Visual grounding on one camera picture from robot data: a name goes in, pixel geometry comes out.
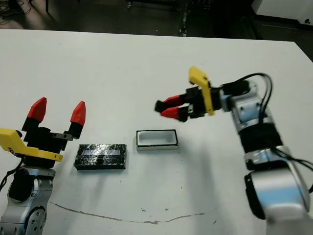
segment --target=table surface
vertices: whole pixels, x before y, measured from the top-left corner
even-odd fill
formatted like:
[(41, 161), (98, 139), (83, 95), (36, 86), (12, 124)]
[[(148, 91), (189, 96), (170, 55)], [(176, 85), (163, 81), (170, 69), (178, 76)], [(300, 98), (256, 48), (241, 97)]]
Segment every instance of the table surface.
[[(313, 64), (295, 43), (0, 31), (2, 128), (21, 129), (31, 105), (45, 96), (42, 126), (63, 132), (75, 106), (86, 102), (81, 138), (67, 144), (54, 167), (44, 235), (265, 234), (265, 222), (248, 205), (248, 171), (230, 114), (179, 123), (153, 111), (158, 99), (190, 87), (192, 65), (216, 86), (270, 74), (269, 107), (282, 139), (295, 157), (313, 160)], [(137, 153), (135, 132), (148, 129), (176, 129), (179, 149)], [(127, 169), (77, 171), (78, 144), (91, 143), (127, 144)], [(0, 162), (3, 177), (18, 159), (1, 152)], [(310, 184), (310, 172), (300, 170)], [(0, 194), (0, 214), (8, 187)]]

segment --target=black cable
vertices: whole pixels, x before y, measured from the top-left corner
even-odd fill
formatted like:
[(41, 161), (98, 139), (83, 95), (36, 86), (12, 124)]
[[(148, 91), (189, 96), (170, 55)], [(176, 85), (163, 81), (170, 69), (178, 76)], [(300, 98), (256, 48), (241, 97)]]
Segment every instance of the black cable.
[(263, 124), (263, 119), (265, 116), (265, 110), (266, 110), (266, 107), (268, 106), (268, 102), (269, 102), (269, 99), (270, 99), (270, 97), (272, 95), (272, 91), (273, 91), (273, 81), (272, 81), (271, 77), (269, 75), (267, 75), (266, 73), (256, 72), (256, 73), (248, 74), (242, 78), (239, 78), (238, 80), (236, 80), (232, 83), (244, 81), (244, 80), (247, 80), (248, 78), (251, 78), (254, 76), (261, 76), (261, 77), (263, 77), (263, 79), (266, 82), (266, 89), (265, 89), (264, 96), (262, 98), (262, 102), (260, 104), (260, 111), (259, 111), (259, 124)]
[[(272, 91), (273, 91), (273, 82), (272, 82), (272, 79), (269, 75), (265, 74), (265, 73), (262, 73), (262, 72), (258, 72), (258, 73), (252, 73), (252, 74), (249, 74), (247, 76), (244, 76), (236, 81), (235, 82), (239, 82), (239, 81), (244, 81), (248, 78), (251, 78), (251, 77), (254, 77), (254, 76), (262, 76), (265, 81), (266, 81), (266, 90), (265, 90), (265, 94), (262, 98), (262, 102), (261, 102), (261, 105), (260, 105), (260, 111), (259, 111), (259, 125), (262, 125), (263, 124), (263, 119), (265, 117), (265, 110), (268, 106), (268, 103), (269, 103), (269, 99), (272, 95)], [(277, 154), (278, 156), (280, 156), (281, 158), (284, 158), (284, 159), (287, 159), (289, 161), (295, 161), (305, 167), (307, 167), (308, 169), (310, 169), (311, 171), (313, 171), (313, 163), (310, 162), (310, 161), (307, 161), (307, 160), (304, 160), (304, 159), (298, 159), (298, 158), (294, 158), (292, 156), (290, 156), (289, 154), (283, 152), (282, 150), (278, 149), (276, 146), (272, 145), (271, 143), (269, 143), (270, 145), (270, 149), (275, 153)], [(309, 193), (312, 193), (313, 192), (313, 184), (312, 186), (310, 187), (309, 189)]]
[(24, 161), (24, 157), (21, 157), (21, 161), (20, 163), (18, 164), (18, 166), (16, 168), (14, 168), (13, 170), (10, 170), (6, 173), (6, 176), (2, 179), (1, 181), (1, 184), (0, 184), (0, 192), (1, 190), (3, 189), (3, 187), (5, 186), (6, 182), (7, 182), (7, 178), (8, 176), (14, 174), (15, 172), (18, 171), (18, 169), (20, 169), (21, 165), (23, 164), (23, 161)]

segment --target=brown stain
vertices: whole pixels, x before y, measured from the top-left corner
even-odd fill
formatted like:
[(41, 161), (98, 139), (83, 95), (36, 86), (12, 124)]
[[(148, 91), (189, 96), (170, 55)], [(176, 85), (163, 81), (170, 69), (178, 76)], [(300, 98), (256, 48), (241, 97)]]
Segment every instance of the brown stain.
[(144, 221), (143, 223), (145, 223), (145, 224), (158, 224), (159, 221), (155, 221), (155, 222), (152, 222), (152, 221)]
[(177, 219), (182, 219), (182, 218), (187, 218), (187, 217), (192, 217), (192, 216), (196, 216), (196, 215), (205, 215), (205, 213), (197, 213), (197, 214), (190, 214), (190, 215), (183, 215), (183, 216), (180, 216), (180, 217), (176, 217), (174, 219), (170, 219), (170, 220), (167, 220), (167, 221), (133, 221), (133, 220), (123, 220), (123, 219), (117, 219), (117, 218), (113, 218), (113, 217), (108, 217), (108, 216), (103, 216), (103, 215), (98, 215), (98, 214), (91, 214), (91, 213), (86, 213), (86, 212), (83, 212), (83, 211), (76, 211), (76, 210), (73, 210), (73, 209), (70, 209), (70, 208), (66, 208), (66, 207), (63, 207), (63, 206), (60, 206), (56, 203), (53, 203), (53, 202), (49, 202), (59, 208), (62, 208), (66, 211), (69, 211), (69, 212), (74, 212), (74, 213), (79, 213), (79, 214), (84, 214), (84, 215), (89, 215), (89, 216), (94, 216), (94, 217), (99, 217), (99, 218), (103, 218), (103, 219), (111, 219), (111, 220), (116, 220), (116, 221), (123, 221), (123, 222), (131, 222), (131, 223), (144, 223), (144, 224), (154, 224), (154, 225), (157, 225), (159, 223), (169, 223), (169, 222), (172, 222), (174, 220), (177, 220)]

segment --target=white wall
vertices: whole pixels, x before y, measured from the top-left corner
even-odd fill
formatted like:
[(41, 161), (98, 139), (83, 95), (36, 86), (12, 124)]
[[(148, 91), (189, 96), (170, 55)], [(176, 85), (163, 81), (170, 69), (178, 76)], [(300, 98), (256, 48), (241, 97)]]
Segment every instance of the white wall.
[(252, 7), (257, 15), (299, 21), (311, 15), (313, 22), (313, 0), (255, 0)]

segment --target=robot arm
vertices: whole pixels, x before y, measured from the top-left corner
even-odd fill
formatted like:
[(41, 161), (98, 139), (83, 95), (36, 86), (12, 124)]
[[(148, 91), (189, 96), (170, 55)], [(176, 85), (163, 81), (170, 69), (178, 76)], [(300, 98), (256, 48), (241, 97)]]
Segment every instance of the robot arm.
[(257, 85), (241, 79), (214, 88), (205, 73), (195, 67), (189, 71), (189, 81), (201, 89), (192, 87), (185, 94), (157, 101), (155, 110), (164, 117), (184, 122), (188, 117), (203, 117), (205, 113), (214, 115), (219, 109), (231, 112), (250, 171), (245, 183), (253, 214), (266, 220), (267, 235), (312, 234), (309, 190), (291, 161), (288, 148), (283, 146), (264, 105), (265, 97), (262, 99), (257, 94)]
[(78, 139), (82, 132), (86, 108), (81, 101), (71, 118), (71, 125), (64, 133), (52, 133), (48, 128), (38, 127), (45, 116), (46, 98), (38, 100), (30, 109), (22, 130), (0, 129), (0, 145), (21, 158), (21, 163), (9, 171), (3, 179), (0, 190), (8, 175), (14, 180), (8, 192), (8, 206), (0, 221), (0, 235), (41, 235), (47, 218), (47, 204), (52, 194), (55, 162), (62, 160), (60, 152), (67, 141)]

